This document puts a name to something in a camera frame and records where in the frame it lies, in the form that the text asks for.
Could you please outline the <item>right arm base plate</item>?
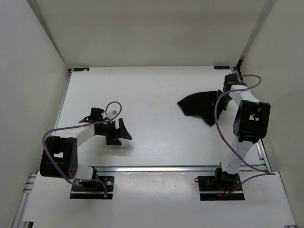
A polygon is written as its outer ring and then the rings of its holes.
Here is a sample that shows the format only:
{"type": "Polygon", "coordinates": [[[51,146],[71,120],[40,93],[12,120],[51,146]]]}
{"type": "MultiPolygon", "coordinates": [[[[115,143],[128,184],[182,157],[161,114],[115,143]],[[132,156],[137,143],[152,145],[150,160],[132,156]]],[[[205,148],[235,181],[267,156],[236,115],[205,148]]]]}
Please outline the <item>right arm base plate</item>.
{"type": "Polygon", "coordinates": [[[215,176],[198,176],[194,182],[199,186],[200,201],[237,201],[245,200],[240,178],[233,181],[218,180],[215,176]]]}

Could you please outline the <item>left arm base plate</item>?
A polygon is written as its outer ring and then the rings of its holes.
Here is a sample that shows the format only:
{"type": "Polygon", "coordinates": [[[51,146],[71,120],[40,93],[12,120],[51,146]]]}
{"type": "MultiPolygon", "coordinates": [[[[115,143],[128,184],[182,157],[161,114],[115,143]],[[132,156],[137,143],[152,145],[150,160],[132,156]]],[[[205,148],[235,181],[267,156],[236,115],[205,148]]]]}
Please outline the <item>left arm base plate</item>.
{"type": "Polygon", "coordinates": [[[80,183],[76,180],[73,181],[70,199],[83,199],[83,200],[111,200],[114,191],[114,176],[99,176],[99,180],[105,185],[107,195],[104,192],[104,187],[100,182],[92,181],[80,183]]]}

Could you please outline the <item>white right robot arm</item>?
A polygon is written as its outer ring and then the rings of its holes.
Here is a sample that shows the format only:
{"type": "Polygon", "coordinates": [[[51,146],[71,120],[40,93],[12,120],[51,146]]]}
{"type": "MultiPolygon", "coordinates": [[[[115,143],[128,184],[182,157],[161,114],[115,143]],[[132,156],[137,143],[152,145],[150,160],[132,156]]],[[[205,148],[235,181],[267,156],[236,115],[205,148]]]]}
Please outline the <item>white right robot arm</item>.
{"type": "Polygon", "coordinates": [[[234,138],[228,146],[230,151],[213,178],[213,184],[219,190],[238,181],[239,169],[247,153],[266,136],[271,110],[269,103],[259,101],[245,85],[233,85],[224,94],[236,102],[238,110],[233,123],[234,138]]]}

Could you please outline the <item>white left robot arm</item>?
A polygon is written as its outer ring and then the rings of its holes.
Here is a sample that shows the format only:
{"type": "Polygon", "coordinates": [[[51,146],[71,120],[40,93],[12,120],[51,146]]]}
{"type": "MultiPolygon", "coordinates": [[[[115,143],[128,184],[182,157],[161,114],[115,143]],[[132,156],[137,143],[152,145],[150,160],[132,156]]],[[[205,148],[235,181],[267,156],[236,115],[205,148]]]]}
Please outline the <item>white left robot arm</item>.
{"type": "Polygon", "coordinates": [[[107,145],[121,145],[120,139],[131,140],[123,119],[118,119],[118,128],[114,120],[93,120],[89,117],[81,120],[80,125],[58,128],[68,130],[62,136],[52,136],[49,132],[43,136],[43,155],[40,163],[40,174],[45,177],[64,178],[71,183],[72,179],[83,180],[89,190],[98,188],[100,179],[94,175],[94,168],[78,163],[78,147],[88,139],[104,136],[107,145]]]}

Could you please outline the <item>black skirt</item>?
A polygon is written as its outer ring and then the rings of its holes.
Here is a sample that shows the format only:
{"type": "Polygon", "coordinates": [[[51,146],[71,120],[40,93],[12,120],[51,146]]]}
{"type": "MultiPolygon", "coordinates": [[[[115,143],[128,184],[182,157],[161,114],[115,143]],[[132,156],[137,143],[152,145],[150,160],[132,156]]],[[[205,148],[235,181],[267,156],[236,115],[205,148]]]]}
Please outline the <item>black skirt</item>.
{"type": "Polygon", "coordinates": [[[215,104],[221,94],[220,90],[198,92],[181,99],[177,105],[186,116],[200,116],[207,125],[213,126],[215,104]]]}

